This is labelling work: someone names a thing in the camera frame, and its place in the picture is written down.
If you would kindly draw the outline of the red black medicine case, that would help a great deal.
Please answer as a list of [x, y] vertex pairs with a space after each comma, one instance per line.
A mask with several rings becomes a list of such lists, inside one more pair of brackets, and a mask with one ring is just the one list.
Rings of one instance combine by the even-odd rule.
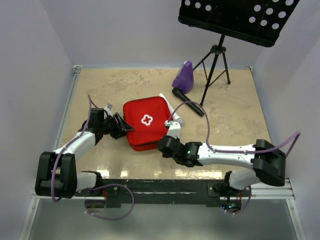
[[127, 141], [135, 151], [156, 149], [159, 140], [167, 134], [165, 121], [171, 113], [166, 101], [160, 96], [126, 102], [123, 105], [124, 120], [134, 127], [126, 133]]

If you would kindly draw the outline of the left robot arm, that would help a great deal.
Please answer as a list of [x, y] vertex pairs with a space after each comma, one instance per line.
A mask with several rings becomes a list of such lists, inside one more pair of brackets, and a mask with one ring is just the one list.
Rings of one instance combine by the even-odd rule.
[[99, 196], [104, 190], [102, 176], [97, 171], [77, 172], [76, 161], [98, 144], [105, 135], [119, 139], [133, 131], [117, 112], [112, 114], [104, 108], [89, 111], [75, 137], [54, 151], [44, 151], [38, 162], [35, 194], [51, 197], [54, 202], [70, 199], [75, 193], [86, 190]]

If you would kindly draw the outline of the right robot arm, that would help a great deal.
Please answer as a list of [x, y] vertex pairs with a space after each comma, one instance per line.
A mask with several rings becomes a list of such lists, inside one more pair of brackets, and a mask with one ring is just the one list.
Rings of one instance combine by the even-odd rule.
[[157, 144], [164, 158], [189, 168], [208, 165], [242, 167], [226, 174], [223, 192], [230, 197], [251, 185], [285, 185], [286, 154], [264, 139], [243, 146], [215, 146], [201, 142], [183, 144], [179, 138], [165, 135]]

